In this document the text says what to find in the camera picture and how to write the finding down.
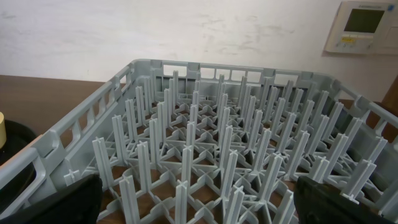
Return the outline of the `yellow bowl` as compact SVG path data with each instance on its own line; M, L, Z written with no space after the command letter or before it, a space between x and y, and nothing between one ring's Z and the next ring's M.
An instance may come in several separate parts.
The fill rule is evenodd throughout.
M4 114L0 112L0 149L3 148L3 146L6 143L6 127L5 127L5 118Z

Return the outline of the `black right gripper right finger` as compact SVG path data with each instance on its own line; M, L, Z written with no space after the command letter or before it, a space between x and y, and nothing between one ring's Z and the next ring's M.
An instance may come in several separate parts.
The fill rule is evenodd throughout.
M297 179L294 205L300 224L393 224L306 176Z

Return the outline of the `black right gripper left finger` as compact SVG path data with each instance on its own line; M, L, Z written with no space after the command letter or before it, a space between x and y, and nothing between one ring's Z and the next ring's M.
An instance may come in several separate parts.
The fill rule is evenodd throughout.
M34 205L2 218L1 223L96 223L102 197L102 180L91 174Z

